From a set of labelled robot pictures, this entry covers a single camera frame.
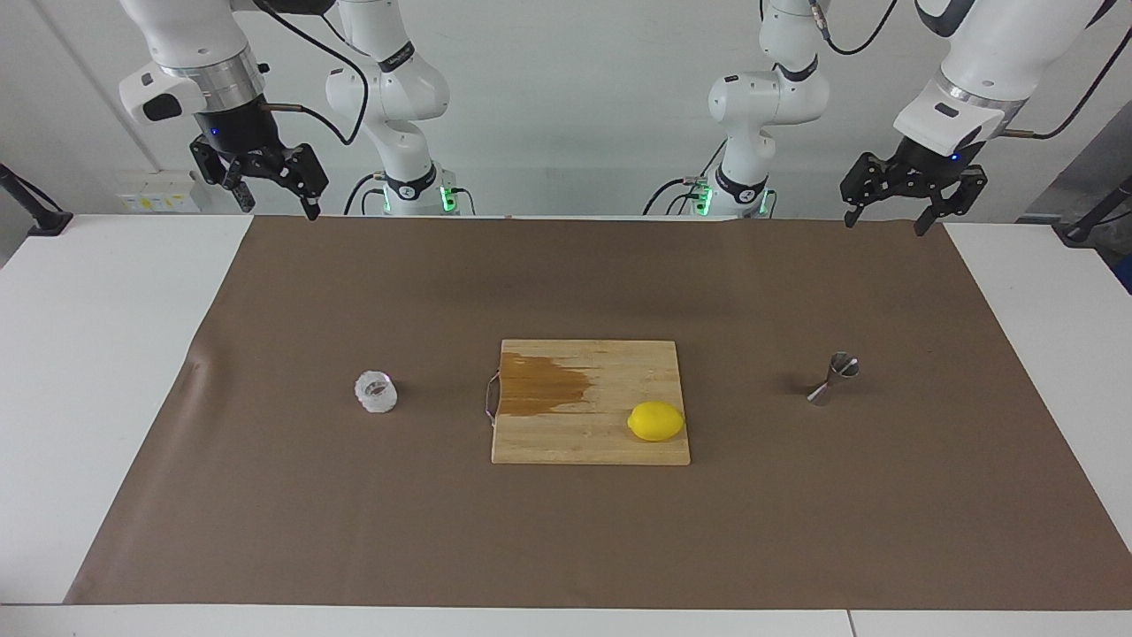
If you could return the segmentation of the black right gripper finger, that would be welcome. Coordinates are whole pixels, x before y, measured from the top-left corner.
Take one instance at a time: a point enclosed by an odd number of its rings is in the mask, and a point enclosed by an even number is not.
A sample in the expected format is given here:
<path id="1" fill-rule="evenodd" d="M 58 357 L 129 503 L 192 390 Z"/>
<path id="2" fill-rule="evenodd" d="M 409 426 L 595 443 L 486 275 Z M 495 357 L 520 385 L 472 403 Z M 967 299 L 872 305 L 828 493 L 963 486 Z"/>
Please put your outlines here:
<path id="1" fill-rule="evenodd" d="M 308 143 L 300 143 L 294 148 L 268 146 L 264 148 L 264 161 L 271 181 L 298 197 L 306 219 L 318 219 L 320 199 L 329 179 L 312 146 Z"/>
<path id="2" fill-rule="evenodd" d="M 255 209 L 256 199 L 243 181 L 241 165 L 238 161 L 231 165 L 224 165 L 218 150 L 213 149 L 206 140 L 192 140 L 189 144 L 189 150 L 197 163 L 203 181 L 207 186 L 218 186 L 226 190 L 243 213 L 251 213 Z"/>

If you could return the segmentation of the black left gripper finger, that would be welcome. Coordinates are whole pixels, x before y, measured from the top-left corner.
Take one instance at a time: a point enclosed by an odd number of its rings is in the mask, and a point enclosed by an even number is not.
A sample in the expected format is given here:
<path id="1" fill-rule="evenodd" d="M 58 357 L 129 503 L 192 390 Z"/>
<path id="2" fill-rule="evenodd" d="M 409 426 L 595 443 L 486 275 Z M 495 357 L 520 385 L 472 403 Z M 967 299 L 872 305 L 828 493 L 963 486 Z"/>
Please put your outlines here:
<path id="1" fill-rule="evenodd" d="M 914 169 L 897 157 L 880 158 L 861 153 L 842 178 L 838 192 L 849 207 L 844 213 L 844 226 L 854 229 L 867 206 L 914 193 Z"/>
<path id="2" fill-rule="evenodd" d="M 929 193 L 929 206 L 926 206 L 919 218 L 914 222 L 914 233 L 923 236 L 938 219 L 950 215 L 966 215 L 974 207 L 987 181 L 988 178 L 981 166 L 970 166 L 959 174 L 953 193 L 945 196 L 941 189 L 933 190 Z"/>

